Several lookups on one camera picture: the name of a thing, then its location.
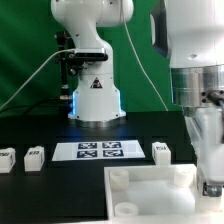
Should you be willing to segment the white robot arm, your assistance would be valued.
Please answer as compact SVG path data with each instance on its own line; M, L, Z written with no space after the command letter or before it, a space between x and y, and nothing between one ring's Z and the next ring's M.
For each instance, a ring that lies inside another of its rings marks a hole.
M129 21L133 0L51 0L74 47L67 62L79 77L72 117L94 127L125 116L113 81L113 49L99 27ZM150 12L153 48L170 59L172 102L183 108L203 196L224 189L224 0L159 0Z

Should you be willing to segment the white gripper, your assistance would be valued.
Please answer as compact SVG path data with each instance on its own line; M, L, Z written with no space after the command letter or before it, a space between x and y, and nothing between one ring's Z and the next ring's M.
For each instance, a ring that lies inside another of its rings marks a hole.
M197 108L185 117L197 157L197 167L207 184L209 197L221 197L224 184L224 130L222 112L216 107Z

